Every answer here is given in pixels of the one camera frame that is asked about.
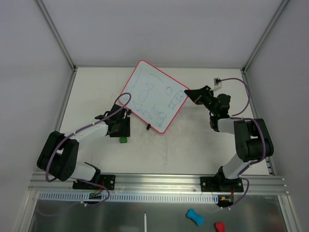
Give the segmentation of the green whiteboard eraser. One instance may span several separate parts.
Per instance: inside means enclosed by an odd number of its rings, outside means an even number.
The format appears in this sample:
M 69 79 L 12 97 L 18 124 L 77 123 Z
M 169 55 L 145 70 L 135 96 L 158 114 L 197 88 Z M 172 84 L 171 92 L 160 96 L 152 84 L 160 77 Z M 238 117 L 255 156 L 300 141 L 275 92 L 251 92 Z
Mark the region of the green whiteboard eraser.
M 120 138 L 119 138 L 119 142 L 120 142 L 121 144 L 127 143 L 127 137 L 120 137 Z

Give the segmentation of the pink framed whiteboard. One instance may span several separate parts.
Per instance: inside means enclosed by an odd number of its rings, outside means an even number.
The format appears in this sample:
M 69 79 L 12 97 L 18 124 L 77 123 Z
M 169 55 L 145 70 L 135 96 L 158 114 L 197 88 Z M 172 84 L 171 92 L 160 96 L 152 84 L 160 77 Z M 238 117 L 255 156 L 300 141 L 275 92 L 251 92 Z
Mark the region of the pink framed whiteboard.
M 119 98 L 160 134 L 166 132 L 188 96 L 189 88 L 145 60 L 138 62 Z

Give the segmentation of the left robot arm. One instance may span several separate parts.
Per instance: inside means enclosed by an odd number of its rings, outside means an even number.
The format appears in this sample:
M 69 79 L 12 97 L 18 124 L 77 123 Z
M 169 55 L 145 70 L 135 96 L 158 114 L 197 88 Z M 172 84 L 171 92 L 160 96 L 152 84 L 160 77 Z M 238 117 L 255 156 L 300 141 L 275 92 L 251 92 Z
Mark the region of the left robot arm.
M 78 162 L 78 153 L 83 145 L 89 145 L 106 136 L 128 138 L 130 113 L 126 108 L 114 105 L 110 111 L 69 134 L 58 131 L 50 133 L 37 160 L 37 167 L 45 171 L 45 180 L 51 183 L 72 179 L 76 181 L 79 189 L 98 189 L 104 185 L 101 170 L 90 163 Z

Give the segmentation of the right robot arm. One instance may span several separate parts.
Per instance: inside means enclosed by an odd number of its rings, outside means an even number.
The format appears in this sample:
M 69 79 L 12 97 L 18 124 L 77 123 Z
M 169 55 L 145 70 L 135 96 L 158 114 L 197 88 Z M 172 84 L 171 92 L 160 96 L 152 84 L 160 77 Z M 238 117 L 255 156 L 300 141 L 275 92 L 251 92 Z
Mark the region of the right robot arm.
M 238 186 L 240 176 L 251 165 L 273 155 L 274 146 L 265 121 L 261 118 L 230 116 L 228 111 L 231 96 L 219 94 L 215 97 L 209 86 L 184 92 L 194 104 L 203 105 L 209 110 L 211 129 L 234 135 L 236 154 L 205 183 L 205 187 L 210 189 L 230 191 Z

